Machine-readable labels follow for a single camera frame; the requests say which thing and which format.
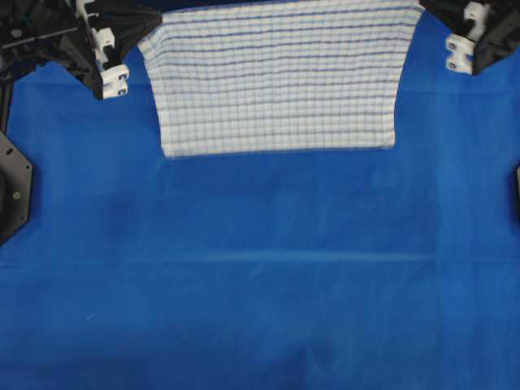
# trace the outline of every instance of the blue stripe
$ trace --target blue stripe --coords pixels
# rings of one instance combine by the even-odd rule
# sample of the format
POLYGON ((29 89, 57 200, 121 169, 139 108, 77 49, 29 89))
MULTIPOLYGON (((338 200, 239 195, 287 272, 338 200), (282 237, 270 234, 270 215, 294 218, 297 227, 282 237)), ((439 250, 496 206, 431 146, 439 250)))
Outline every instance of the blue stripe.
MULTIPOLYGON (((243 2, 238 3, 228 3, 228 4, 217 4, 213 6, 190 6, 181 8, 172 12, 168 12, 168 15, 178 13, 178 14, 184 14, 188 12, 200 12, 200 11, 212 11, 212 10, 222 10, 222 9, 229 9, 229 8, 248 8, 251 6, 264 6, 264 5, 276 5, 276 4, 290 4, 290 3, 297 3, 297 2, 306 2, 309 0, 259 0, 256 2, 251 2, 248 0, 244 0, 243 2)), ((365 2, 351 2, 350 6, 358 6, 365 4, 365 2)))
POLYGON ((251 122, 254 120, 282 120, 282 119, 300 119, 300 118, 334 118, 338 116, 344 116, 345 118, 352 116, 384 116, 384 115, 393 115, 393 111, 364 111, 364 112, 349 112, 349 113, 337 113, 337 114, 325 114, 325 113, 313 113, 307 115, 281 115, 281 116, 256 116, 256 117, 247 117, 247 118, 230 118, 230 119, 220 119, 220 120, 212 120, 212 121, 204 121, 204 122, 174 122, 170 118, 170 122, 172 126, 192 126, 199 124, 225 124, 225 123, 233 123, 233 122, 251 122))
POLYGON ((323 26, 323 27, 302 27, 302 28, 277 28, 273 30, 258 30, 247 32, 229 32, 226 34, 208 34, 208 35, 187 35, 183 37, 168 37, 164 38, 161 43, 178 40, 178 39, 210 39, 210 38, 225 38, 225 37, 243 37, 247 35, 261 35, 274 33, 299 33, 302 31, 323 31, 323 30, 351 30, 355 28, 374 28, 374 27, 415 27, 416 24, 411 23, 385 23, 385 24, 357 24, 350 26, 323 26))
MULTIPOLYGON (((222 136, 208 136, 204 138, 181 138, 180 140, 172 140, 172 141, 166 141, 164 144, 166 145, 178 145, 182 143, 203 143, 203 142, 222 142, 227 140, 243 140, 247 138, 262 138, 263 140, 272 139, 273 141, 276 141, 276 137, 298 137, 298 138, 305 138, 305 137, 316 137, 316 136, 331 136, 331 135, 340 135, 340 136, 359 136, 359 135, 366 135, 366 134, 384 134, 386 132, 391 132, 393 128, 383 128, 383 129, 374 129, 372 132, 367 132, 367 130, 350 130, 350 131, 335 131, 331 130, 330 132, 320 132, 320 131, 313 131, 313 132, 271 132, 271 133, 261 133, 261 134, 237 134, 237 135, 222 135, 222 136)), ((316 142, 313 140, 310 142, 310 144, 323 144, 325 143, 325 140, 316 142)))
POLYGON ((237 47, 225 47, 223 49, 182 49, 182 50, 164 50, 159 51, 155 58, 157 59, 160 54, 166 53, 222 53, 225 51, 238 51, 238 50, 251 50, 251 49, 274 49, 278 47, 284 46, 310 46, 310 45, 341 45, 341 44, 351 44, 351 43, 370 43, 377 41, 403 41, 410 42, 410 39, 407 38, 399 38, 399 37, 382 37, 382 38, 368 38, 368 39, 353 39, 353 40, 343 40, 343 41, 306 41, 306 42, 286 42, 286 43, 276 43, 270 45, 247 45, 247 46, 237 46, 237 47))
POLYGON ((327 55, 286 55, 262 59, 246 59, 244 61, 231 61, 228 63, 161 63, 158 67, 227 67, 231 65, 245 65, 246 63, 266 63, 284 61, 286 59, 352 59, 358 57, 373 57, 387 54, 407 54, 407 51, 375 51, 372 53, 358 54, 327 54, 327 55))
POLYGON ((191 80, 191 81, 217 81, 241 79, 243 77, 263 77, 271 75, 287 75, 292 73, 327 73, 327 72, 355 72, 372 69, 401 69, 401 65, 386 66, 370 66, 370 67, 347 67, 347 68, 331 68, 331 69, 291 69, 288 71, 265 71, 262 73, 243 73, 241 75, 220 76, 220 77, 187 77, 187 76, 165 76, 163 80, 191 80))
POLYGON ((177 24, 239 22, 242 20, 264 20, 264 19, 292 18, 292 17, 302 17, 302 16, 361 14, 361 13, 368 13, 368 12, 385 12, 385 11, 417 11, 419 13, 423 13, 423 9, 418 6, 386 6, 386 7, 381 7, 381 8, 363 8, 363 9, 359 9, 359 10, 300 12, 300 13, 296 13, 296 14, 259 15, 259 16, 245 16, 245 17, 241 17, 241 18, 225 18, 225 19, 181 20, 178 22, 166 22, 163 25, 169 26, 169 25, 177 25, 177 24))
MULTIPOLYGON (((168 93, 156 93, 157 96, 168 96, 168 93)), ((289 104, 289 103, 303 103, 303 102, 344 102, 348 100, 368 100, 368 99, 393 99, 396 95, 371 95, 371 96, 343 96, 343 97, 327 97, 327 98, 295 98, 286 100, 265 100, 263 102, 248 102, 248 103, 229 103, 229 104, 218 104, 213 106, 178 106, 171 107, 169 111, 183 111, 183 110, 212 110, 214 108, 226 108, 226 107, 245 107, 245 106, 256 106, 262 104, 289 104)))
POLYGON ((250 91, 263 91, 266 89, 285 89, 285 88, 302 88, 302 87, 345 87, 349 85, 387 85, 387 84, 398 84, 399 80, 370 80, 370 81, 348 81, 344 83, 298 83, 298 84, 284 84, 284 85, 266 85, 263 87, 251 87, 242 89, 228 89, 224 91, 171 91, 166 92, 168 95, 185 95, 185 94, 196 94, 196 95, 216 95, 221 93, 237 93, 237 92, 250 92, 250 91))

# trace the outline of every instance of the blue fabric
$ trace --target blue fabric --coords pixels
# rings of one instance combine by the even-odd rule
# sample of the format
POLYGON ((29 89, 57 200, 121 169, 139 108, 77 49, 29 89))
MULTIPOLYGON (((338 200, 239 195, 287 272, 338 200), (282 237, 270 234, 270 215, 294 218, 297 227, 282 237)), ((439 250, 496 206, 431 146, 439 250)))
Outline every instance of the blue fabric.
POLYGON ((18 83, 0 389, 520 388, 520 58, 448 72, 447 33, 423 16, 388 151, 167 161, 136 51, 114 101, 18 83))

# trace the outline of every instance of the black bracket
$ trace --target black bracket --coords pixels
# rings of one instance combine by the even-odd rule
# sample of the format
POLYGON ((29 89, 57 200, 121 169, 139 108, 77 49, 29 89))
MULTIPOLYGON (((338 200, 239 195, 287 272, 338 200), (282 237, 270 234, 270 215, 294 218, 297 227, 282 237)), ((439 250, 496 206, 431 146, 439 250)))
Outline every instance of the black bracket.
MULTIPOLYGON (((464 19, 467 0, 421 0, 421 4, 443 22, 453 34, 465 37, 475 22, 464 19)), ((484 34, 475 42, 473 75, 506 59, 520 45, 520 3, 518 0, 477 1, 491 7, 484 34)))
POLYGON ((33 165, 7 138, 12 85, 0 88, 0 245, 29 218, 33 165))

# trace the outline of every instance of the checkered towel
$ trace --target checkered towel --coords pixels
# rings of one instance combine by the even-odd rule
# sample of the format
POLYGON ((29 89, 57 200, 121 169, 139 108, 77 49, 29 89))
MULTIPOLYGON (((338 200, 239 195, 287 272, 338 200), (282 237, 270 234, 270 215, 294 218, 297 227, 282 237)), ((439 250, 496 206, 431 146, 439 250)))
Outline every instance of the checkered towel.
POLYGON ((166 156, 387 148, 415 0, 175 11, 140 43, 166 156))

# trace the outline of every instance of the white connector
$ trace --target white connector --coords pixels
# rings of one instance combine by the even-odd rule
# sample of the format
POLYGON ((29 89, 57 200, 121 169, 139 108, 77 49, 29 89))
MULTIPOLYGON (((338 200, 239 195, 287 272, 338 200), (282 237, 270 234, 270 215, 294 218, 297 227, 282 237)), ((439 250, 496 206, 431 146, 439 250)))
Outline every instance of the white connector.
POLYGON ((464 19, 473 20, 474 27, 467 37, 451 34, 446 40, 446 49, 452 52, 446 61, 446 67, 450 71, 473 74, 473 57, 476 42, 486 31, 486 22, 491 11, 489 4, 482 5, 478 2, 470 2, 464 10, 464 19))
POLYGON ((115 48, 115 36, 111 28, 102 28, 98 31, 90 26, 89 17, 98 16, 98 14, 89 14, 85 8, 86 4, 92 2, 95 0, 76 0, 76 13, 85 21, 90 30, 97 67, 103 79, 103 99, 117 98, 128 93, 127 80, 130 77, 130 71, 126 65, 118 65, 105 70, 104 65, 109 62, 105 48, 115 48))

